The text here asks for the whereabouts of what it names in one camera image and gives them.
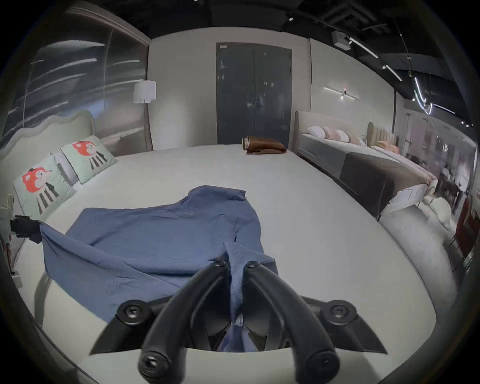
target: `double door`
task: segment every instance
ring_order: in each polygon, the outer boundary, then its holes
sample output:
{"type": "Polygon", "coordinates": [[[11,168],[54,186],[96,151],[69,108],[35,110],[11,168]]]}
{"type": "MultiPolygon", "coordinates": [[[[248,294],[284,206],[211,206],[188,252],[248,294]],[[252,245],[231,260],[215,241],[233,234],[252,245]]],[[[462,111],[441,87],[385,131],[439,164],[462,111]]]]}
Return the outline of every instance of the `double door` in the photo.
{"type": "Polygon", "coordinates": [[[288,147],[292,106],[291,50],[260,44],[218,43],[217,137],[240,144],[247,135],[288,147]]]}

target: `headboard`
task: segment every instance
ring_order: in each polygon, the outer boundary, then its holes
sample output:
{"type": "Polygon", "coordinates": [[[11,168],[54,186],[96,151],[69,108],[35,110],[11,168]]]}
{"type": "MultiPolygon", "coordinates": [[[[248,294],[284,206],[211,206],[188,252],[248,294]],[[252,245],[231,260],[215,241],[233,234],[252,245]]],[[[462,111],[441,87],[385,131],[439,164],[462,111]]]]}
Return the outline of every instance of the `headboard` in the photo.
{"type": "Polygon", "coordinates": [[[14,197],[14,180],[50,152],[93,134],[92,114],[83,110],[71,117],[50,116],[34,128],[21,128],[0,149],[0,193],[14,197]]]}
{"type": "Polygon", "coordinates": [[[386,141],[387,143],[396,145],[396,137],[393,133],[383,128],[375,127],[373,123],[370,122],[367,128],[367,145],[371,147],[377,141],[386,141]]]}
{"type": "Polygon", "coordinates": [[[342,131],[361,136],[361,134],[359,134],[360,129],[355,128],[350,123],[341,119],[336,119],[334,117],[322,115],[321,113],[316,112],[296,111],[294,123],[294,148],[297,148],[298,137],[303,133],[308,133],[308,129],[312,126],[326,126],[329,128],[340,129],[342,131]]]}

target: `cartoon print pillow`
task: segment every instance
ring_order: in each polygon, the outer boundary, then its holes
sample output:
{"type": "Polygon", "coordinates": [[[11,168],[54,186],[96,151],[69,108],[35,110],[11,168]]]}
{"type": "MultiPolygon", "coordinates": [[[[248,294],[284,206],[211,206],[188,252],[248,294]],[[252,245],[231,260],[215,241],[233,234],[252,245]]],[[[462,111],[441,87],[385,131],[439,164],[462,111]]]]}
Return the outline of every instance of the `cartoon print pillow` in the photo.
{"type": "Polygon", "coordinates": [[[63,202],[75,194],[50,154],[26,170],[14,182],[24,214],[33,220],[45,220],[63,202]]]}
{"type": "Polygon", "coordinates": [[[64,145],[61,151],[81,184],[117,161],[96,136],[89,136],[84,140],[64,145]]]}

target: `red cartoon character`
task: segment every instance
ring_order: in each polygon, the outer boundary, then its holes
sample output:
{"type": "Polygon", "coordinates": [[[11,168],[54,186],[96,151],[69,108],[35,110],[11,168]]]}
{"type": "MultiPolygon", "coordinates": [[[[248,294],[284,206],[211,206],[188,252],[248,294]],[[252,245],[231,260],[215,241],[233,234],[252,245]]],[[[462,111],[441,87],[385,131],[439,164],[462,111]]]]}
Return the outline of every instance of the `red cartoon character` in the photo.
{"type": "Polygon", "coordinates": [[[95,167],[99,167],[107,162],[105,156],[97,151],[97,145],[91,141],[77,141],[72,145],[79,154],[89,157],[92,170],[94,170],[95,167]]]}
{"type": "Polygon", "coordinates": [[[22,180],[27,191],[36,194],[36,202],[40,214],[59,196],[55,192],[53,185],[48,183],[50,171],[45,168],[30,168],[30,170],[22,176],[22,180]]]}

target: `black ceiling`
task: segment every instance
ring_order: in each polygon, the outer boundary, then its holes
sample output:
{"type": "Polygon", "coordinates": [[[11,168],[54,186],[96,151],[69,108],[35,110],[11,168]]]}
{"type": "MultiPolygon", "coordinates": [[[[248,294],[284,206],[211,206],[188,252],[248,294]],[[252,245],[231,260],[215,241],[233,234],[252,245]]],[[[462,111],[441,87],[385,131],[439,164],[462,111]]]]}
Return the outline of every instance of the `black ceiling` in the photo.
{"type": "Polygon", "coordinates": [[[113,12],[150,38],[195,28],[243,26],[289,32],[333,45],[332,32],[340,30],[360,40],[377,53],[380,60],[354,44],[351,50],[342,52],[376,71],[404,98],[413,97],[413,83],[408,76],[411,70],[421,79],[433,103],[454,111],[462,120],[469,120],[462,96],[438,48],[400,0],[91,2],[113,12]],[[404,81],[382,69],[383,64],[390,65],[404,81]]]}

